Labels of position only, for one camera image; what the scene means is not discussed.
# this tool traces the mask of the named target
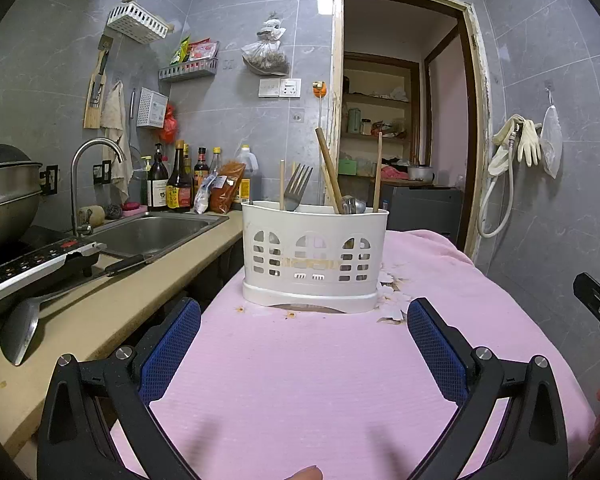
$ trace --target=blue gripper pad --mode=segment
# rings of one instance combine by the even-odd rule
[[[469,396],[464,366],[418,300],[409,305],[407,326],[442,396],[464,404]]]
[[[200,317],[200,306],[190,300],[144,362],[138,394],[145,406],[164,395],[200,329]]]

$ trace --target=green container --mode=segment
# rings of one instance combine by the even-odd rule
[[[338,173],[340,175],[355,175],[358,163],[355,160],[339,160]]]

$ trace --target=shower hose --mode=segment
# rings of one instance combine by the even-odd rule
[[[487,209],[487,204],[489,203],[489,197],[491,196],[491,191],[496,185],[498,181],[498,176],[496,176],[489,185],[489,189],[487,190],[487,194],[484,196],[484,200],[482,200],[482,204],[480,205],[480,213],[478,214],[478,232],[482,238],[493,238],[500,231],[504,229],[504,226],[509,221],[509,216],[511,215],[511,208],[513,207],[513,146],[516,142],[517,131],[513,131],[509,136],[509,167],[507,168],[507,173],[509,173],[509,205],[507,205],[507,212],[502,219],[502,222],[498,227],[496,227],[492,232],[486,233],[484,231],[486,219],[484,218],[485,210]]]

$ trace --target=faucet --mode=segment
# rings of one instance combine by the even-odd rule
[[[83,226],[77,225],[77,180],[78,180],[78,161],[82,154],[91,146],[96,146],[97,144],[102,144],[104,146],[109,146],[116,155],[118,156],[118,160],[123,162],[126,157],[125,154],[120,149],[113,140],[107,139],[105,137],[95,137],[94,139],[87,140],[78,150],[75,152],[74,160],[71,162],[71,228],[74,231],[74,236],[82,236],[82,234],[90,235],[92,228],[89,224],[85,224]]]

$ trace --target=pot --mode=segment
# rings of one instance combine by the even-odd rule
[[[409,168],[409,180],[421,180],[423,182],[433,182],[436,174],[433,173],[431,166],[411,166]]]
[[[33,222],[42,192],[40,166],[17,148],[0,144],[0,246],[16,241]]]

